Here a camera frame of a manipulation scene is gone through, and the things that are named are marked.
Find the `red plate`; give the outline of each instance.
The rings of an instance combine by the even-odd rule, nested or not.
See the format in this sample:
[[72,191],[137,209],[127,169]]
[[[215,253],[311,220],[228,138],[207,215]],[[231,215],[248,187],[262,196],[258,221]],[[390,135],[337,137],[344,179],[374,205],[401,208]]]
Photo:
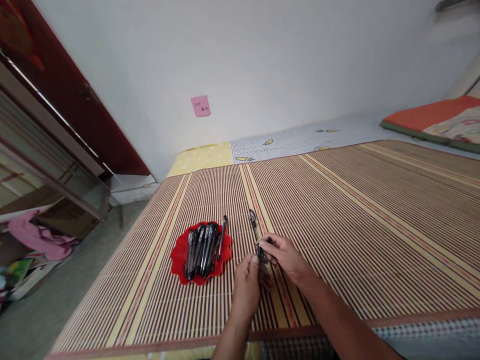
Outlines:
[[[189,241],[189,233],[190,229],[196,230],[200,227],[200,225],[207,225],[208,222],[202,221],[199,222],[197,225],[190,226],[185,232],[180,235],[180,237],[176,240],[175,247],[170,253],[171,258],[171,273],[174,275],[178,275],[180,279],[180,283],[182,285],[186,285],[189,283],[189,280],[185,277],[185,269],[184,263],[187,260],[187,250],[188,250],[188,241]],[[222,225],[218,225],[218,232],[222,231]],[[224,262],[230,259],[232,253],[230,252],[230,243],[232,242],[232,238],[225,232],[225,236],[223,237],[223,241],[221,242],[221,254],[220,254],[220,261],[217,261],[217,257],[215,256],[215,267],[213,271],[208,274],[208,277],[205,279],[198,274],[195,276],[191,281],[197,284],[198,286],[204,285],[209,277],[218,276],[222,273],[224,268]]]

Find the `red door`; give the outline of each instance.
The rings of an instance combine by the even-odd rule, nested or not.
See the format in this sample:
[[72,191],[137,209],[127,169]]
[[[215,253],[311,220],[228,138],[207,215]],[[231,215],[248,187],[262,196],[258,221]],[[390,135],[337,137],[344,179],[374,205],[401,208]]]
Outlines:
[[116,174],[150,174],[32,0],[0,0],[0,45],[100,162]]

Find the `pink cloth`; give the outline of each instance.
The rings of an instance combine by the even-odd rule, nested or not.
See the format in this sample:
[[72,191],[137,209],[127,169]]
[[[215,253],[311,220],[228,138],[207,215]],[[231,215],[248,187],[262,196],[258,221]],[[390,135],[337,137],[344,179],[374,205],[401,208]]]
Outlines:
[[74,237],[53,235],[44,227],[32,224],[30,220],[40,210],[26,211],[8,223],[8,230],[26,247],[45,253],[48,260],[66,258],[72,252],[71,245],[78,244]]

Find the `bamboo mat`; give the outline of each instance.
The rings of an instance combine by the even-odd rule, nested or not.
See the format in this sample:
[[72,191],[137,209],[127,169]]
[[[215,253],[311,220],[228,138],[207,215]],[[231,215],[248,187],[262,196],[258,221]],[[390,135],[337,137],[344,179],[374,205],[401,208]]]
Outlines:
[[[372,327],[479,316],[480,164],[398,141],[198,170],[167,178],[55,342],[49,358],[126,355],[216,342],[237,263],[262,232],[291,238]],[[232,259],[205,286],[170,274],[177,237],[227,214]],[[318,334],[279,268],[251,340]]]

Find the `floor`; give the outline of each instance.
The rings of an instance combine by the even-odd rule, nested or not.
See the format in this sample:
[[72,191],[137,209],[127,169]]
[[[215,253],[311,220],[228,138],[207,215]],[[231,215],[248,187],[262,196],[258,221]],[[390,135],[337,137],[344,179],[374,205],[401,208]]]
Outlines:
[[68,262],[59,267],[28,298],[13,303],[0,316],[0,359],[43,359],[65,323],[98,274],[134,224],[147,201],[114,207],[75,247]]

